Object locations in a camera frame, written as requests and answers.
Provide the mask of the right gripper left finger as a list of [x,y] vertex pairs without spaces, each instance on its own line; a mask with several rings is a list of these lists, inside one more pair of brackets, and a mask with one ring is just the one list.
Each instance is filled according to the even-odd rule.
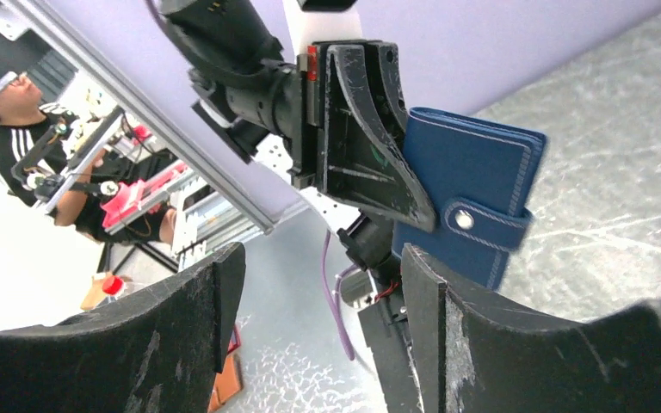
[[242,296],[229,243],[54,326],[0,331],[0,412],[204,412]]

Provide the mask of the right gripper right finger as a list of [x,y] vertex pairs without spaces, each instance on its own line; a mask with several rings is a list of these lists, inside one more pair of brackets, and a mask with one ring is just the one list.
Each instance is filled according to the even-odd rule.
[[589,323],[516,303],[406,245],[426,412],[661,412],[661,299]]

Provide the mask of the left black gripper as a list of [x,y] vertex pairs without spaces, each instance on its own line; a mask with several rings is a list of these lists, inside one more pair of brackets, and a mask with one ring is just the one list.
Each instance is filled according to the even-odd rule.
[[408,114],[395,43],[312,43],[296,57],[291,108],[293,187],[435,228],[433,203],[402,153]]

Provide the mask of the blue leather card holder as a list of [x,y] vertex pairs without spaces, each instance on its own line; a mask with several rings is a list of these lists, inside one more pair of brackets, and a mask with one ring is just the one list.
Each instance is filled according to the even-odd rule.
[[544,133],[434,108],[411,108],[403,155],[430,197],[434,229],[395,224],[392,253],[417,246],[483,287],[499,288],[532,220],[526,202]]

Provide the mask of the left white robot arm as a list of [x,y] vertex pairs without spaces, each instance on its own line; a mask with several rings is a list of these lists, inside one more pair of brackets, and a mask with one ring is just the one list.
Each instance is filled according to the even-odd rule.
[[162,1],[152,8],[191,64],[200,97],[226,120],[210,127],[245,162],[283,139],[291,184],[423,231],[436,211],[403,157],[407,113],[398,48],[380,40],[315,40],[292,63],[249,1]]

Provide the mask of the red teleoperation device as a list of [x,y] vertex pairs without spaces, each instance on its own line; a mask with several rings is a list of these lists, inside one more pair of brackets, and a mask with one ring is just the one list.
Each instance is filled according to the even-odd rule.
[[193,176],[194,172],[187,164],[176,161],[147,181],[137,180],[130,185],[105,182],[103,187],[112,190],[112,198],[101,204],[105,212],[102,228],[108,234],[115,234],[134,220],[154,213]]

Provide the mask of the aluminium frame rail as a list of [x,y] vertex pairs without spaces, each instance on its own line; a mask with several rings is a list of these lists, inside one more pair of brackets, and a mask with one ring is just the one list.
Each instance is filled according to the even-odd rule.
[[302,211],[302,197],[260,163],[244,163],[192,109],[189,64],[141,1],[8,1],[52,47],[91,76],[265,232]]

